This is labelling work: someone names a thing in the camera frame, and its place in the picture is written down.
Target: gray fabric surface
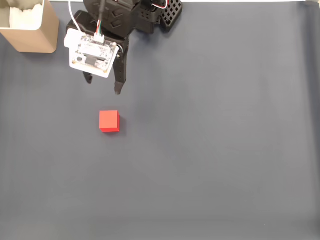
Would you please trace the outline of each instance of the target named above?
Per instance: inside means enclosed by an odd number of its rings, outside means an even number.
[[[68,66],[53,6],[54,54],[0,37],[1,240],[320,237],[316,4],[186,3],[132,34],[120,96]]]

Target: red cube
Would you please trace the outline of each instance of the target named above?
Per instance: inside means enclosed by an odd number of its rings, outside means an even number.
[[[118,111],[100,111],[99,127],[103,133],[120,131],[120,116]]]

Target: cardboard box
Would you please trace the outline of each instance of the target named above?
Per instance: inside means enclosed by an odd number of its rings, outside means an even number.
[[[42,23],[37,30],[10,28],[10,7],[21,10],[43,5]],[[49,0],[0,0],[0,33],[18,51],[51,54],[57,49],[59,19]]]

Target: white circuit board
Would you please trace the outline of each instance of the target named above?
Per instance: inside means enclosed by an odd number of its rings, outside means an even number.
[[[115,42],[96,41],[94,36],[69,29],[64,40],[69,48],[70,67],[107,78],[111,72],[119,47]]]

